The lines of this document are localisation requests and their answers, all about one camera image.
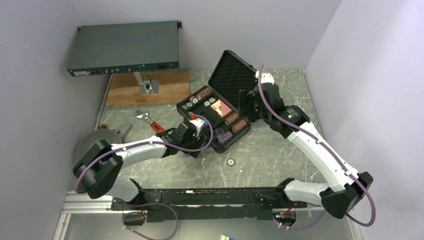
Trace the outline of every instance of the wrench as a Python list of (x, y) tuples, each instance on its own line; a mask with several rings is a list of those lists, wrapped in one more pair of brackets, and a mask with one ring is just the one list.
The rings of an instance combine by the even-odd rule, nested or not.
[(165, 129), (163, 127), (161, 127), (149, 117), (149, 112), (138, 109), (135, 113), (135, 117), (146, 121), (156, 133), (160, 134), (165, 132)]

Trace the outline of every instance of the marble tabletop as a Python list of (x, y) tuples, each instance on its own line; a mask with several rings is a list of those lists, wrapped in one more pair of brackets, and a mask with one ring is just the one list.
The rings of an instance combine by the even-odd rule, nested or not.
[[(208, 84), (213, 70), (191, 69), (190, 92)], [(311, 96), (301, 69), (265, 69), (280, 87), (286, 105), (297, 105), (310, 117), (321, 132)], [(105, 107), (100, 122), (109, 129), (129, 122), (132, 130), (126, 143), (142, 140), (155, 134), (144, 121), (135, 118), (137, 109), (148, 111), (151, 118), (163, 128), (178, 126), (183, 117), (175, 104)], [(227, 159), (235, 160), (234, 166)], [(149, 159), (123, 169), (122, 177), (136, 180), (143, 188), (221, 188), (221, 187), (273, 187), (286, 178), (303, 182), (324, 183), (318, 169), (295, 145), (259, 120), (251, 124), (250, 131), (226, 152), (217, 153), (212, 147), (193, 158), (182, 152), (160, 159)]]

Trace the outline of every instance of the wooden board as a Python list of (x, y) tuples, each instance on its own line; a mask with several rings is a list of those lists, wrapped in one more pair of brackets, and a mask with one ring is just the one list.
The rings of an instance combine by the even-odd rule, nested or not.
[(159, 80), (157, 94), (140, 94), (140, 85), (134, 73), (114, 74), (107, 94), (106, 106), (140, 104), (176, 104), (190, 94), (188, 71), (142, 72), (142, 77)]

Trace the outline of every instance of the white wall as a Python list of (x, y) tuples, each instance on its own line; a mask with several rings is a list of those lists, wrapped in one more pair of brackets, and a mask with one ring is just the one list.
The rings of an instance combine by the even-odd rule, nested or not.
[(254, 66), (304, 69), (341, 0), (72, 0), (84, 25), (181, 20), (182, 68), (226, 49)]
[(424, 239), (423, 40), (423, 1), (344, 0), (306, 69), (325, 137), (374, 177), (366, 240)]
[(106, 79), (71, 77), (69, 0), (0, 2), (0, 239), (52, 239)]

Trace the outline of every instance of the gray round object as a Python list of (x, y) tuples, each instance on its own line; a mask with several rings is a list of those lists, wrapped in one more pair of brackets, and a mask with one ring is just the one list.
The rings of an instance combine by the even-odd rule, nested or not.
[(78, 142), (75, 149), (75, 160), (78, 162), (90, 150), (90, 148), (100, 140), (106, 140), (108, 144), (122, 144), (123, 140), (112, 129), (99, 129), (89, 133)]
[(226, 164), (228, 166), (232, 167), (232, 166), (236, 165), (236, 161), (232, 158), (228, 158), (227, 161), (226, 161)]

